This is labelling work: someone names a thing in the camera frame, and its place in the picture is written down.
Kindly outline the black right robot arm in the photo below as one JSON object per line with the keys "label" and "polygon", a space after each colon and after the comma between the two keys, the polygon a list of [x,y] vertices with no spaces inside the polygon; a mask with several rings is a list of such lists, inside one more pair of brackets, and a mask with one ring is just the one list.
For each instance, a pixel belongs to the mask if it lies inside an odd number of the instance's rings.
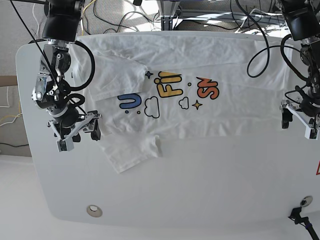
{"label": "black right robot arm", "polygon": [[[58,143],[67,141],[78,143],[80,131],[90,133],[91,139],[98,141],[101,132],[96,110],[85,112],[82,105],[85,97],[80,94],[92,82],[96,70],[94,55],[91,50],[76,40],[78,25],[82,18],[83,0],[46,0],[48,13],[42,38],[47,40],[39,51],[40,68],[32,99],[40,109],[45,109],[53,118],[48,126],[54,130]],[[83,48],[90,59],[88,80],[80,86],[70,86],[65,80],[65,73],[71,66],[68,44]]]}

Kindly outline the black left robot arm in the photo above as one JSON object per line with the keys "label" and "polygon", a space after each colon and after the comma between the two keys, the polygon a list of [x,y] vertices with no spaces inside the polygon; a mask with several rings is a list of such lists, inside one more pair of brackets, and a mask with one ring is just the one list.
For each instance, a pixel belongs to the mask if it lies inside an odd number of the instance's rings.
{"label": "black left robot arm", "polygon": [[[304,81],[303,86],[284,94],[287,100],[280,107],[281,127],[287,129],[294,114],[304,113],[310,117],[306,126],[316,134],[320,127],[320,22],[317,18],[320,7],[314,8],[310,0],[279,0],[277,5],[290,31],[277,47],[286,65]],[[286,45],[288,39],[301,42],[300,49],[291,49],[300,54],[308,76],[303,76],[285,54],[285,48],[290,48]]]}

